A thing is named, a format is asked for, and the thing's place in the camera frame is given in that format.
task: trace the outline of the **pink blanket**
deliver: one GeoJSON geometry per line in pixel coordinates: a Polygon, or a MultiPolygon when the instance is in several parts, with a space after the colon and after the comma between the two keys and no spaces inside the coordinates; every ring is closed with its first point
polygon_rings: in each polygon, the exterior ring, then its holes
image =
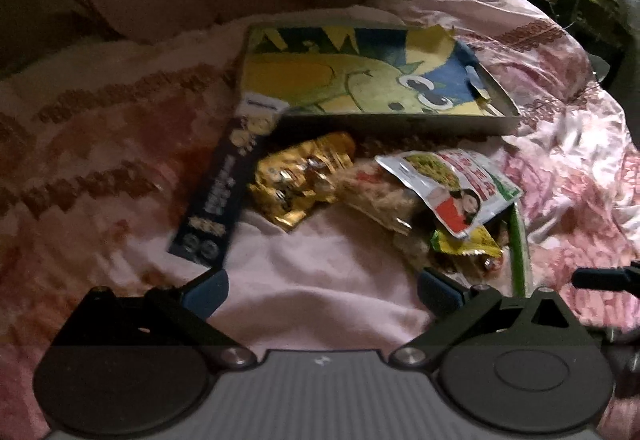
{"type": "MultiPolygon", "coordinates": [[[[460,142],[491,156],[526,192],[534,282],[584,322],[631,327],[625,294],[578,292],[578,265],[638,253],[640,155],[622,109],[584,51],[524,0],[372,0],[370,8],[290,14],[453,26],[521,107],[515,136],[460,142]]],[[[180,284],[201,268],[165,252],[236,99],[228,86],[247,25],[154,46],[76,47],[0,83],[0,437],[47,430],[31,374],[86,290],[119,295],[180,284]]],[[[227,258],[231,294],[210,322],[266,348],[380,348],[430,320],[388,234],[341,206],[285,234],[246,211],[227,258]]],[[[601,432],[631,438],[636,400],[601,432]]]]}

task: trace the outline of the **cartoon dinosaur illustration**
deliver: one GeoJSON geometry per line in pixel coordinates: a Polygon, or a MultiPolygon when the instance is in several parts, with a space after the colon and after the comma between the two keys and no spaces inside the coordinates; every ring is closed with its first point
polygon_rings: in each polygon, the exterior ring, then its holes
{"type": "Polygon", "coordinates": [[[458,46],[437,25],[256,27],[241,88],[302,112],[481,115],[458,46]]]}

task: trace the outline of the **dark blue snack package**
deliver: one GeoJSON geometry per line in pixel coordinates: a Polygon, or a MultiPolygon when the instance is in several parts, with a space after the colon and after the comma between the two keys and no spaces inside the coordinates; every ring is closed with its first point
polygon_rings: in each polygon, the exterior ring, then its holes
{"type": "Polygon", "coordinates": [[[170,254],[209,268],[222,267],[260,150],[288,107],[273,97],[242,95],[169,246],[170,254]]]}

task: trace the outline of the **gold foil snack bag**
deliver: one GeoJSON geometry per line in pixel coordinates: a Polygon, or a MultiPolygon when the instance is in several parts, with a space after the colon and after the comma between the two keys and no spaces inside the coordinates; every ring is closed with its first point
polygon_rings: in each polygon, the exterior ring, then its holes
{"type": "Polygon", "coordinates": [[[262,214],[284,230],[300,223],[318,202],[335,202],[335,172],[351,167],[355,143],[345,132],[329,133],[258,162],[249,185],[262,214]]]}

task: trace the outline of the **snack bag with woman photo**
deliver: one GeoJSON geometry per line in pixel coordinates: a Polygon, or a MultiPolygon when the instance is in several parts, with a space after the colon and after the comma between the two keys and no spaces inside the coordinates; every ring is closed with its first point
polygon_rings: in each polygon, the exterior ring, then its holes
{"type": "Polygon", "coordinates": [[[456,238],[510,206],[522,191],[484,155],[444,149],[377,156],[376,161],[411,188],[456,238]]]}

